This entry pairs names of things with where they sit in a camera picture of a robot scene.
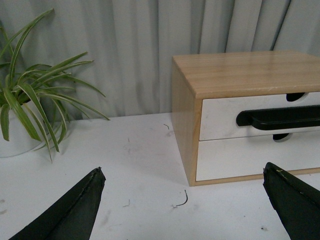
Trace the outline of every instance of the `debris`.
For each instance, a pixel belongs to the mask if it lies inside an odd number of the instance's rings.
[[[178,206],[182,206],[182,205],[185,205],[187,202],[188,202],[188,194],[187,194],[187,190],[184,190],[184,192],[185,192],[185,197],[186,197],[186,200],[185,200],[185,202],[184,203],[182,203],[182,204],[179,204],[179,205],[172,205],[172,207],[174,208],[174,209],[176,209]]]

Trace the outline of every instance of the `drawer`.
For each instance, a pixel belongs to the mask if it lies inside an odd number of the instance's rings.
[[[172,125],[190,186],[261,179],[267,162],[292,174],[320,172],[320,57],[174,56],[171,89]]]
[[[201,141],[196,180],[257,175],[267,162],[288,171],[319,167],[320,131],[297,132],[280,142],[272,135]]]
[[[238,126],[236,118],[242,111],[320,105],[320,92],[305,93],[292,101],[290,94],[204,99],[202,103],[200,141],[317,131],[320,127],[259,130]]]

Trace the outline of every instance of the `potted plant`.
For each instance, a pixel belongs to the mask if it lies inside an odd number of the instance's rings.
[[[75,107],[86,116],[88,115],[85,110],[91,110],[108,120],[100,111],[65,93],[67,90],[74,90],[73,88],[59,84],[71,81],[89,87],[105,97],[91,84],[66,72],[71,68],[91,63],[92,61],[87,60],[77,61],[87,54],[86,52],[53,66],[39,63],[23,71],[17,70],[17,59],[26,37],[33,27],[52,11],[53,9],[42,13],[10,38],[4,28],[0,27],[2,39],[5,41],[3,48],[0,49],[0,71],[5,76],[4,79],[0,79],[0,125],[3,139],[10,140],[9,115],[12,114],[22,124],[31,139],[44,142],[51,160],[51,143],[59,152],[59,143],[66,137],[67,122],[71,118],[66,104]],[[42,98],[49,99],[53,105],[54,117],[51,120],[44,110]]]

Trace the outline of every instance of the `gray curtain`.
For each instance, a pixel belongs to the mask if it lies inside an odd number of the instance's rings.
[[[110,117],[170,112],[173,55],[320,56],[319,0],[0,0],[0,6],[9,34],[55,9],[28,37],[25,64],[53,65],[88,51],[94,63],[74,73],[106,98],[78,86],[76,94]]]

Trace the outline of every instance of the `white table surface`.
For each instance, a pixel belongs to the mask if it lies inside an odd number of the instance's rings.
[[[60,148],[53,163],[45,149],[0,158],[1,240],[96,167],[91,240],[289,240],[262,179],[189,187],[169,113],[74,121]],[[320,174],[298,177],[320,189]]]

